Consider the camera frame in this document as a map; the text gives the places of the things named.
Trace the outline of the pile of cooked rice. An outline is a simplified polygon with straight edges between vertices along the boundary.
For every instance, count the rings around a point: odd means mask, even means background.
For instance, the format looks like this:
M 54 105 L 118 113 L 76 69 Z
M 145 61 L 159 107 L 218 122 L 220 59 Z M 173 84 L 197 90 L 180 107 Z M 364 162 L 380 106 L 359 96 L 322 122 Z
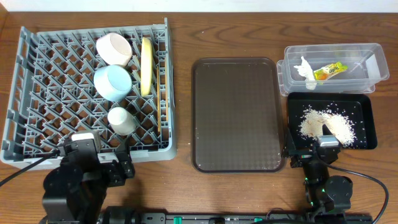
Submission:
M 363 122 L 349 119 L 345 111 L 343 114 L 333 111 L 330 105 L 325 110 L 315 110 L 310 106 L 304 110 L 301 118 L 303 120 L 297 130 L 303 139 L 317 140 L 324 135 L 323 126 L 325 125 L 344 147 L 355 148 L 359 147 L 359 144 L 366 143 L 366 137 L 360 136 L 360 133 L 355 130 Z

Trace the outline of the white paper cup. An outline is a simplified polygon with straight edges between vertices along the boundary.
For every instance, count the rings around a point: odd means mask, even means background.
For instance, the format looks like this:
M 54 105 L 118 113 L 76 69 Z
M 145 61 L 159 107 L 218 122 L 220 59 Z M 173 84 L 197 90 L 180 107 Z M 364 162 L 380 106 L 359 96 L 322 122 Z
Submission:
M 122 107 L 111 109 L 108 113 L 108 121 L 113 131 L 121 136 L 127 136 L 136 129 L 132 114 Z

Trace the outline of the blue bowl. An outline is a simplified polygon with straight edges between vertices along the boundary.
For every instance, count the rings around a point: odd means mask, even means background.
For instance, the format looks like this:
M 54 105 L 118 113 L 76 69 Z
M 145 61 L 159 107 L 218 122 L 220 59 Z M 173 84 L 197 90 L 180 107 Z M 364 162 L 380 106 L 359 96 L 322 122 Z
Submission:
M 97 69 L 93 81 L 97 92 L 112 102 L 125 99 L 132 89 L 130 74 L 119 65 L 108 65 Z

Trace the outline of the yellow plate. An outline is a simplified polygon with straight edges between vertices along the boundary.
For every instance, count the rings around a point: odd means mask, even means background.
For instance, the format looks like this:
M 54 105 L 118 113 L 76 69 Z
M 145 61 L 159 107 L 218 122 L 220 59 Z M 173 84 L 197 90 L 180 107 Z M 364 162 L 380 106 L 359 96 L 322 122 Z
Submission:
M 141 45 L 141 96 L 150 94 L 152 85 L 153 51 L 150 38 L 143 37 Z

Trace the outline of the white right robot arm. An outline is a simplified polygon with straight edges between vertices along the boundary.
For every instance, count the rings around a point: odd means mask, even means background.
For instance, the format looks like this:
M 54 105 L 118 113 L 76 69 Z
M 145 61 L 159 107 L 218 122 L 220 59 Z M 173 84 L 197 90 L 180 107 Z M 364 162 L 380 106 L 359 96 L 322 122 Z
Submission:
M 333 175 L 328 166 L 338 159 L 341 143 L 326 125 L 323 134 L 309 148 L 298 149 L 292 134 L 285 135 L 282 157 L 290 159 L 291 168 L 302 168 L 307 202 L 312 206 L 295 219 L 309 223 L 371 223 L 364 214 L 347 214 L 351 208 L 353 182 L 349 177 Z

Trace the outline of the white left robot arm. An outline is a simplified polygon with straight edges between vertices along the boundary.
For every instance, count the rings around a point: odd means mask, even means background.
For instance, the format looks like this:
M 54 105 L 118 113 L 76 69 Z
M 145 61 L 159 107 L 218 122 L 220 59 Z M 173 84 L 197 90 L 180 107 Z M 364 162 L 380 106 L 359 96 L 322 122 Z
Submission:
M 96 223 L 107 189 L 123 186 L 135 176 L 131 157 L 125 152 L 116 155 L 116 160 L 103 164 L 94 153 L 65 156 L 44 180 L 46 216 L 40 222 Z

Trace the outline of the black waste tray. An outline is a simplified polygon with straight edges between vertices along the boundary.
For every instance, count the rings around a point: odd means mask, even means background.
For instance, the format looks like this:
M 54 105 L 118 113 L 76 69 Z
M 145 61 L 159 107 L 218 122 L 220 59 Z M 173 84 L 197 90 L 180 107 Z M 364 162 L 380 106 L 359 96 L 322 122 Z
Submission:
M 315 138 L 306 137 L 300 130 L 311 110 L 342 115 L 353 131 L 353 142 L 347 149 L 375 149 L 377 136 L 371 100 L 362 94 L 291 93 L 287 98 L 288 127 L 297 148 L 310 147 Z

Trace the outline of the grey dishwasher rack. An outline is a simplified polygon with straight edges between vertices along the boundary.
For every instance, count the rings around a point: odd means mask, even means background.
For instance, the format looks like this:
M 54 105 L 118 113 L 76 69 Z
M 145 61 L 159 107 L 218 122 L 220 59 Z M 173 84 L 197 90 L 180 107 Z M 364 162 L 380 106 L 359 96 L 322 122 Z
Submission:
M 132 89 L 119 103 L 103 98 L 94 86 L 97 69 L 106 65 L 96 41 L 108 33 L 122 35 L 131 45 L 126 70 Z M 152 42 L 153 70 L 150 94 L 141 96 L 142 38 Z M 169 122 L 165 120 L 165 58 L 169 96 Z M 157 132 L 157 65 L 160 68 L 161 132 Z M 1 161 L 35 170 L 58 167 L 61 157 L 50 153 L 72 134 L 94 130 L 99 134 L 101 162 L 115 160 L 123 137 L 107 120 L 120 106 L 130 112 L 136 129 L 126 136 L 133 162 L 173 159 L 177 154 L 173 87 L 172 37 L 169 24 L 59 30 L 33 33 L 22 28 L 14 65 L 9 102 L 4 118 Z

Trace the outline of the dark brown serving tray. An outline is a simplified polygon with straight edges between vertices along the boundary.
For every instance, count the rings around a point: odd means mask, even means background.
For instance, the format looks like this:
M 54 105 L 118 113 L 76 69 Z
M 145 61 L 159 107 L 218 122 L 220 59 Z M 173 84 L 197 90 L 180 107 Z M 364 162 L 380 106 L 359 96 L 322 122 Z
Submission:
M 202 58 L 192 66 L 192 165 L 202 173 L 275 173 L 285 127 L 275 63 Z

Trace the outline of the yellow green snack wrapper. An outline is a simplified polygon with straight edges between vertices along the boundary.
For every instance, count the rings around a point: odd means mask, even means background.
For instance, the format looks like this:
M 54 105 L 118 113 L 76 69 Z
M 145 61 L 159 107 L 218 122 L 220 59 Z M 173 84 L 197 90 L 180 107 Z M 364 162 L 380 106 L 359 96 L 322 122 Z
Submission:
M 344 65 L 341 62 L 335 62 L 315 70 L 313 72 L 313 76 L 315 80 L 328 80 L 339 73 L 347 71 L 347 69 L 347 65 Z

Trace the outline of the clear plastic bin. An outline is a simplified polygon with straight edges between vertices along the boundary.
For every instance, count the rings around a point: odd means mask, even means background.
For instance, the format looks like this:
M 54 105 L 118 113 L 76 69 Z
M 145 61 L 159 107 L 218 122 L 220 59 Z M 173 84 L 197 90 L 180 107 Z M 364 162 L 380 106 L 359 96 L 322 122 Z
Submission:
M 316 80 L 314 90 L 305 86 L 294 65 L 300 65 L 303 56 L 313 71 L 325 65 L 341 62 L 347 71 L 328 80 Z M 375 85 L 390 77 L 386 57 L 377 43 L 320 44 L 288 46 L 284 58 L 277 62 L 277 76 L 280 93 L 287 96 L 293 92 L 317 93 L 372 93 Z

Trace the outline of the crumpled white tissue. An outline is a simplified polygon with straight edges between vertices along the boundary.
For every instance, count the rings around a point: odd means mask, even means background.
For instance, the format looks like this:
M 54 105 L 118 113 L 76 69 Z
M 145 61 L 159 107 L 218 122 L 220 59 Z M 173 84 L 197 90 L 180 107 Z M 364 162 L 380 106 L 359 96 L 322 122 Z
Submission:
M 301 64 L 294 65 L 294 68 L 298 71 L 298 74 L 305 78 L 305 86 L 308 90 L 314 90 L 317 86 L 317 81 L 315 79 L 313 70 L 308 63 L 308 61 L 301 56 Z

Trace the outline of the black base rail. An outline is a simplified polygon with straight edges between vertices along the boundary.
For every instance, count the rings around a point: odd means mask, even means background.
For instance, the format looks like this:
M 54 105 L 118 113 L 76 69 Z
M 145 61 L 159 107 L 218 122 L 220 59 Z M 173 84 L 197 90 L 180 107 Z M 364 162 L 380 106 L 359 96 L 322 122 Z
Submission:
M 372 223 L 373 218 L 364 214 L 319 215 L 311 220 L 308 216 L 273 208 L 265 214 L 204 214 L 140 212 L 131 207 L 108 207 L 99 214 L 97 224 L 145 223 L 145 224 L 188 224 L 188 223 Z

